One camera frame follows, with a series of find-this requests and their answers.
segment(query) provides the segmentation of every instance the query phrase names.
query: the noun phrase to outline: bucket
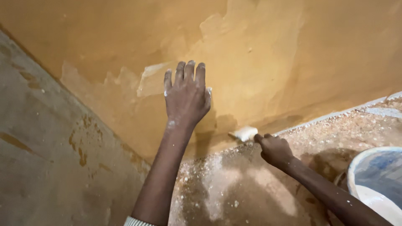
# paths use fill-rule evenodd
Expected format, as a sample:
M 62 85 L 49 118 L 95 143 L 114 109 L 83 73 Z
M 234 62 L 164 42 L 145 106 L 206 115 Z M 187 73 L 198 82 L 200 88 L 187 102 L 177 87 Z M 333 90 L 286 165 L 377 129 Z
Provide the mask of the bucket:
M 347 170 L 349 193 L 394 226 L 402 226 L 402 148 L 361 152 Z

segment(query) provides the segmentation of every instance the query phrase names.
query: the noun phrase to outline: white sleeve cuff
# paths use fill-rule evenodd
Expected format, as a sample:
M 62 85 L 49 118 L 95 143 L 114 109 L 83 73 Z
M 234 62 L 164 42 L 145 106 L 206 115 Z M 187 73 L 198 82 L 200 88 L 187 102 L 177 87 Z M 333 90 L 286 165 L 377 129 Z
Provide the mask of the white sleeve cuff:
M 132 217 L 127 217 L 124 226 L 155 226 L 155 225 L 145 223 Z

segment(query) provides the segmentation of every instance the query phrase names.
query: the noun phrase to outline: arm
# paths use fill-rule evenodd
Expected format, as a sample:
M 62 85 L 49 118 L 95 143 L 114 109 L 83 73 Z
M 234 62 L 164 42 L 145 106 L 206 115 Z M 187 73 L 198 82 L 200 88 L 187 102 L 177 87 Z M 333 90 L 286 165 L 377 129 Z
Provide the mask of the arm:
M 195 62 L 180 62 L 172 86 L 172 71 L 165 73 L 168 122 L 154 163 L 137 198 L 132 217 L 158 226 L 168 224 L 174 183 L 184 151 L 197 123 L 211 107 L 210 89 L 205 89 L 205 64 L 194 78 Z
M 285 139 L 257 134 L 261 157 L 304 185 L 317 199 L 331 210 L 345 225 L 392 226 L 360 200 L 326 180 L 293 156 Z

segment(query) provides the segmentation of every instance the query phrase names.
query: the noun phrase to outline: paint brush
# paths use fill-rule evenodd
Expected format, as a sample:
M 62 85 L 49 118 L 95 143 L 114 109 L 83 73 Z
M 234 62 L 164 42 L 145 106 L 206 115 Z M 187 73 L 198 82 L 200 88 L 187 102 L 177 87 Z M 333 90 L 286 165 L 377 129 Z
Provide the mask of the paint brush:
M 229 132 L 229 135 L 235 137 L 236 139 L 241 140 L 242 142 L 246 141 L 252 141 L 254 140 L 254 136 L 258 133 L 258 129 L 251 127 L 251 126 L 245 126 L 241 129 L 238 129 L 234 132 Z

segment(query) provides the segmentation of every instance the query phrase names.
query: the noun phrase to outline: yellow wall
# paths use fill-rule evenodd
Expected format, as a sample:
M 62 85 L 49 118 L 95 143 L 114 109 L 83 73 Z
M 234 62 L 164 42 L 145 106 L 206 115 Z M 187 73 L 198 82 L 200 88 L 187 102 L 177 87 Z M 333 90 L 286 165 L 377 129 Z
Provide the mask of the yellow wall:
M 0 3 L 3 29 L 149 161 L 179 60 L 205 62 L 213 88 L 187 158 L 244 125 L 276 132 L 402 90 L 400 0 Z

